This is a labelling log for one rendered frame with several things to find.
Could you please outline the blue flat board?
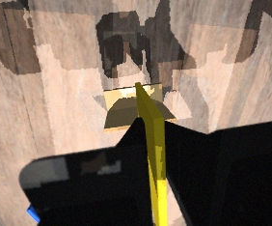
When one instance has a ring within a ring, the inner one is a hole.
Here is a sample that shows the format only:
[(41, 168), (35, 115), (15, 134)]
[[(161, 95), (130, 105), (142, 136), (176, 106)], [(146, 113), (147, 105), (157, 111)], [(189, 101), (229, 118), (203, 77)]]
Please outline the blue flat board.
[(37, 215), (36, 211), (34, 210), (34, 208), (31, 204), (28, 207), (27, 212), (30, 213), (38, 222), (40, 221), (39, 216)]

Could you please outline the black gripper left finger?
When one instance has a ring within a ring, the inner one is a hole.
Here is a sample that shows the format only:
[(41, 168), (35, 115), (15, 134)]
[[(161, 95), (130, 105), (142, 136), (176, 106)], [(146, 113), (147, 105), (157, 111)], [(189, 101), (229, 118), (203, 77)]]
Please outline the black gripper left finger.
[(146, 128), (138, 117), (113, 147), (32, 160), (19, 184), (42, 212), (121, 196), (135, 197), (140, 226), (153, 226)]

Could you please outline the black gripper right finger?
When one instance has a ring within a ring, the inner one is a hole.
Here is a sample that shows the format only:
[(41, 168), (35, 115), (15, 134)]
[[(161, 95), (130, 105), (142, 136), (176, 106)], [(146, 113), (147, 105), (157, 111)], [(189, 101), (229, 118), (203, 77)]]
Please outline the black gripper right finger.
[(219, 226), (231, 164), (272, 153), (272, 121), (210, 134), (164, 124), (166, 178), (186, 226)]

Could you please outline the olive yellow notched board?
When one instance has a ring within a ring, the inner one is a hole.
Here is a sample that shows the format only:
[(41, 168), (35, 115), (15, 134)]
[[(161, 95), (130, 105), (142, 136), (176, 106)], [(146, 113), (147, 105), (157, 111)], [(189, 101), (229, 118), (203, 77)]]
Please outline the olive yellow notched board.
[(135, 82), (138, 116), (142, 117), (147, 138), (151, 205), (156, 226), (168, 226), (164, 117), (142, 86)]

